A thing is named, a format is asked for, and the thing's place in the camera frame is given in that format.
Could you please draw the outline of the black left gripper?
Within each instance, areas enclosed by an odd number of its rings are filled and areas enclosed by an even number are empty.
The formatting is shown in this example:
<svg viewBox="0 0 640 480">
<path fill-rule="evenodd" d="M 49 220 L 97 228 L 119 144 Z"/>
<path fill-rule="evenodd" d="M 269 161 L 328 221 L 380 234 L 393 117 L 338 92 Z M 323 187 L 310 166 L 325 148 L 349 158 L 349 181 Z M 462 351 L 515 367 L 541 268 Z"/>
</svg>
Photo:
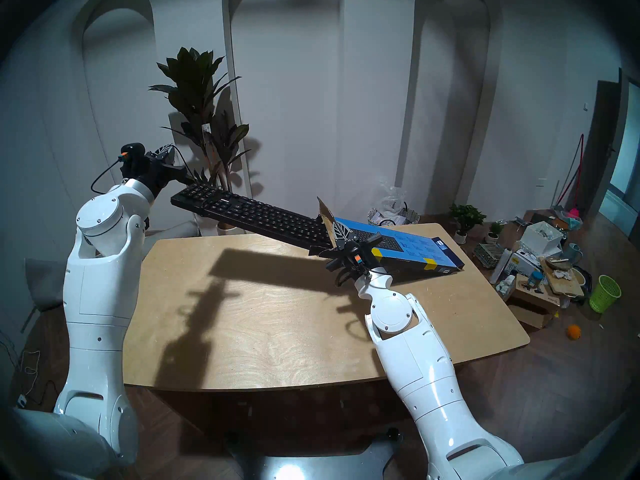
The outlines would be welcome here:
<svg viewBox="0 0 640 480">
<path fill-rule="evenodd" d="M 121 157 L 121 174 L 125 184 L 156 199 L 171 181 L 190 186 L 195 183 L 185 166 L 174 166 L 175 146 L 165 145 L 155 151 L 155 157 Z"/>
</svg>

